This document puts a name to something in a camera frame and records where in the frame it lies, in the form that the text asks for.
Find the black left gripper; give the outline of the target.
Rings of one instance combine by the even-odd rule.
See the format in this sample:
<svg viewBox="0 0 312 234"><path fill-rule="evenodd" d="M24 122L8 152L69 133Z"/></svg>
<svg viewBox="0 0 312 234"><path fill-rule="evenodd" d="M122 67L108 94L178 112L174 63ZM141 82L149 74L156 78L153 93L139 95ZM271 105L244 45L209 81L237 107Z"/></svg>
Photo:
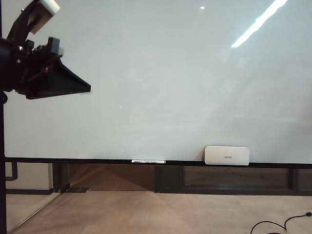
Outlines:
<svg viewBox="0 0 312 234"><path fill-rule="evenodd" d="M31 40L17 41L10 56L9 90L27 99L88 93L91 85L69 70L60 60L60 40L49 37L45 45L34 47Z"/></svg>

